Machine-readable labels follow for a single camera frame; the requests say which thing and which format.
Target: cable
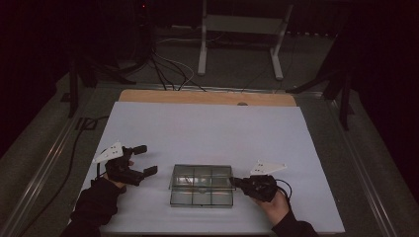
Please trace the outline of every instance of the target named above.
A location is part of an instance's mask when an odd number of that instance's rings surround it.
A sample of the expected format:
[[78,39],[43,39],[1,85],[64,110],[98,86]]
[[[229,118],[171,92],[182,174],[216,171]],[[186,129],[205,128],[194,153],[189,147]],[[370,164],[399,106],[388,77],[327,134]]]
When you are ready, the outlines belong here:
[[163,81],[162,81],[162,78],[166,81],[166,82],[168,82],[171,86],[172,86],[172,90],[173,91],[175,91],[176,89],[175,89],[175,85],[173,84],[173,82],[172,81],[170,81],[169,79],[167,79],[166,78],[166,76],[163,74],[163,72],[160,70],[160,68],[157,66],[157,61],[156,60],[154,60],[154,58],[151,58],[151,60],[152,60],[152,62],[153,62],[153,64],[154,64],[154,67],[151,67],[151,68],[154,68],[155,70],[156,70],[156,72],[157,72],[157,75],[159,76],[159,79],[160,79],[160,82],[163,84],[163,87],[165,88],[165,90],[167,90],[166,89],[166,86],[165,86],[165,84],[163,83]]
[[165,60],[165,61],[168,61],[168,62],[173,62],[173,63],[177,63],[177,64],[179,64],[179,65],[182,65],[182,66],[184,66],[184,67],[188,68],[188,69],[191,71],[191,73],[192,73],[191,77],[190,77],[188,80],[186,80],[184,83],[182,83],[182,85],[179,87],[178,91],[182,90],[182,88],[183,88],[186,84],[188,84],[188,83],[192,80],[192,78],[194,77],[194,75],[195,75],[194,70],[192,70],[192,68],[191,68],[191,67],[189,67],[188,65],[185,65],[185,64],[184,64],[184,63],[182,63],[182,62],[178,62],[178,61],[175,61],[175,60],[170,60],[170,59],[167,59],[167,58],[165,58],[165,57],[162,57],[162,56],[158,55],[158,54],[157,54],[154,50],[153,50],[153,53],[154,53],[154,55],[156,55],[157,57],[159,57],[159,58],[161,58],[161,59],[163,59],[163,60]]
[[285,195],[287,195],[288,199],[291,199],[291,196],[293,195],[293,188],[291,188],[291,185],[289,183],[283,181],[283,180],[280,180],[280,179],[276,179],[275,181],[283,182],[284,184],[286,184],[290,188],[290,195],[288,196],[287,192],[283,188],[278,187],[281,191],[285,192]]
[[101,164],[100,163],[96,165],[96,179],[99,179],[99,177],[101,177]]
[[154,61],[154,58],[152,58],[152,57],[151,57],[151,61],[152,61],[152,62],[153,62],[153,64],[154,64],[154,69],[155,69],[155,70],[156,70],[156,72],[157,72],[157,76],[158,76],[158,79],[160,80],[160,83],[163,85],[164,90],[165,90],[165,91],[167,91],[166,84],[164,84],[163,79],[161,79],[161,76],[160,76],[160,71],[159,71],[159,70],[158,70],[158,68],[157,68],[157,65],[156,65],[156,62]]
[[[175,69],[173,69],[173,68],[170,68],[170,67],[168,67],[168,66],[166,66],[166,65],[164,65],[164,64],[162,64],[162,63],[160,63],[160,62],[158,62],[158,61],[156,61],[156,63],[157,64],[159,64],[160,66],[163,66],[163,67],[166,67],[167,69],[169,69],[169,70],[171,70],[171,71],[173,71],[173,72],[175,72],[175,73],[177,73],[177,74],[179,74],[179,75],[181,75],[181,76],[183,76],[184,77],[184,79],[185,80],[187,80],[188,78],[186,77],[186,75],[185,75],[185,72],[180,68],[180,67],[178,67],[178,65],[176,65],[175,63],[173,63],[173,62],[169,62],[169,63],[171,63],[174,67],[176,67],[179,71],[176,71]],[[202,86],[200,86],[200,85],[198,85],[197,83],[195,83],[194,81],[191,81],[191,83],[192,84],[194,84],[194,85],[196,85],[197,87],[199,87],[201,90],[203,90],[204,92],[206,92],[207,90],[206,89],[204,89]]]
[[56,197],[59,195],[59,193],[61,192],[62,188],[64,188],[65,183],[67,183],[68,178],[70,177],[71,174],[71,170],[73,168],[73,161],[74,161],[74,154],[75,154],[75,150],[76,150],[76,146],[77,146],[77,141],[81,135],[81,133],[86,129],[86,127],[88,127],[90,124],[92,124],[93,122],[96,122],[100,119],[107,119],[108,117],[100,117],[100,118],[94,118],[89,120],[88,122],[86,122],[79,130],[79,132],[77,133],[76,139],[74,140],[73,143],[73,148],[71,150],[71,156],[70,156],[70,164],[69,164],[69,168],[67,171],[67,174],[64,178],[64,181],[62,182],[61,186],[58,188],[58,190],[56,191],[56,193],[52,196],[52,198],[49,200],[49,202],[43,207],[43,209],[34,217],[34,219],[24,228],[24,230],[21,232],[21,234],[19,235],[19,237],[22,237],[27,231],[28,229],[35,223],[35,221],[37,221],[37,219],[43,214],[44,211],[46,211],[46,209],[52,204],[52,202],[56,199]]

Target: black cable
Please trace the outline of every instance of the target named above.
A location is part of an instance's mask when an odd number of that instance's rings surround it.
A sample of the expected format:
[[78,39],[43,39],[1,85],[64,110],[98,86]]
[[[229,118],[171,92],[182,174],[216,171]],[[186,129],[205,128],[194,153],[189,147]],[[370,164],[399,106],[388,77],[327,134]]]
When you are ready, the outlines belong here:
[[287,197],[288,199],[291,199],[291,196],[293,195],[293,188],[291,188],[291,185],[289,184],[289,183],[287,183],[287,182],[285,182],[285,181],[283,181],[283,180],[279,180],[279,179],[276,179],[275,181],[280,181],[280,182],[283,182],[284,184],[286,184],[289,188],[290,188],[290,195]]
[[61,192],[62,188],[64,188],[65,183],[67,183],[68,178],[70,177],[71,174],[71,170],[73,168],[73,161],[74,161],[74,154],[75,154],[75,150],[76,150],[76,146],[77,146],[77,141],[81,135],[81,133],[83,132],[83,130],[86,129],[86,127],[88,127],[90,124],[92,124],[93,122],[96,122],[100,119],[107,119],[108,117],[100,117],[100,118],[94,118],[89,120],[88,122],[86,122],[79,130],[79,132],[77,133],[76,139],[74,140],[73,143],[73,148],[71,150],[71,156],[70,156],[70,164],[68,167],[68,171],[67,174],[64,178],[64,181],[62,182],[61,186],[58,188],[58,190],[56,191],[56,193],[52,196],[52,198],[49,200],[49,202],[43,207],[43,209],[34,217],[34,219],[24,228],[24,230],[21,232],[21,234],[19,235],[19,237],[22,237],[27,231],[28,229],[35,223],[35,221],[38,220],[38,218],[43,214],[44,211],[46,211],[46,209],[52,204],[52,202],[56,199],[56,197],[59,195],[59,193]]
[[99,179],[101,177],[101,164],[98,163],[96,166],[96,179]]
[[[168,66],[166,66],[166,65],[164,65],[164,64],[162,64],[162,63],[160,63],[160,62],[158,62],[158,61],[156,61],[156,63],[157,64],[159,64],[160,66],[163,66],[163,67],[166,67],[167,69],[169,69],[169,70],[171,70],[171,71],[173,71],[173,72],[175,72],[175,73],[177,73],[177,74],[179,74],[179,75],[181,75],[181,76],[183,76],[184,77],[184,83],[185,82],[187,82],[187,80],[188,80],[188,77],[186,76],[186,74],[185,74],[185,72],[178,66],[178,65],[176,65],[176,63],[174,63],[174,62],[171,62],[171,61],[167,61],[167,62],[169,62],[170,64],[172,64],[173,66],[175,66],[179,71],[176,71],[175,69],[173,69],[173,68],[170,68],[170,67],[168,67]],[[197,83],[195,83],[194,81],[190,81],[192,84],[194,84],[194,85],[196,85],[197,87],[199,87],[201,90],[203,90],[203,91],[207,91],[206,89],[204,89],[202,86],[200,86],[200,85],[198,85]]]
[[157,73],[158,79],[160,80],[160,83],[163,85],[164,90],[167,91],[166,84],[164,84],[163,79],[161,79],[160,72],[157,68],[157,65],[156,65],[156,62],[154,61],[154,58],[151,57],[151,61],[154,64],[154,69],[156,70],[156,73]]
[[166,78],[166,76],[163,74],[163,72],[160,70],[160,68],[157,66],[157,61],[154,60],[154,58],[152,58],[153,63],[154,63],[154,69],[156,69],[157,73],[160,73],[160,76],[172,86],[173,91],[175,91],[175,84],[173,84],[173,82],[171,82],[169,79]]

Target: table surface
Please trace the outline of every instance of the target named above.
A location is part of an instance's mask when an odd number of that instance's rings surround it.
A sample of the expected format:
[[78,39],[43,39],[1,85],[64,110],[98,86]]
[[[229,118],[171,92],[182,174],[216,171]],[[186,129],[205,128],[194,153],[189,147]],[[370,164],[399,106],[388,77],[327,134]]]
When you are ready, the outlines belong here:
[[[238,102],[250,106],[232,106]],[[231,165],[233,175],[244,178],[258,160],[287,164],[272,175],[292,185],[297,219],[317,232],[344,232],[305,120],[290,95],[124,91],[95,156],[117,140],[126,147],[148,146],[147,153],[132,156],[133,170],[157,165],[159,171],[139,187],[127,187],[119,213],[101,229],[105,233],[269,234],[265,214],[240,190],[234,191],[232,208],[170,206],[175,164]],[[92,164],[83,189],[95,175]]]

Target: metal stand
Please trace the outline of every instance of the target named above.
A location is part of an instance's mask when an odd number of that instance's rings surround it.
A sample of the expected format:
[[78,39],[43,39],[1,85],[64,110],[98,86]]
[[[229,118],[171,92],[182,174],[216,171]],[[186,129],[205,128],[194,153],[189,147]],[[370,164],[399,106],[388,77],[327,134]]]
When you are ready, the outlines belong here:
[[282,19],[269,19],[211,15],[207,13],[207,0],[203,1],[203,27],[200,61],[198,64],[198,75],[203,76],[206,74],[208,50],[207,31],[220,31],[277,35],[277,44],[271,48],[270,53],[272,58],[272,65],[275,71],[275,78],[277,80],[284,79],[280,60],[278,59],[278,52],[280,51],[281,44],[284,40],[284,35],[286,33],[293,5],[288,6],[287,11]]

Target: glass box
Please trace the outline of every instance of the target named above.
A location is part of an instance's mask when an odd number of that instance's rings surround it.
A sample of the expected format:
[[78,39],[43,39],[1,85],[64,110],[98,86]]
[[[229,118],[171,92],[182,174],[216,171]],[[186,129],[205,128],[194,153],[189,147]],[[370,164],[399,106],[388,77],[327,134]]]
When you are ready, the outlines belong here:
[[231,166],[175,165],[170,185],[173,207],[232,207]]

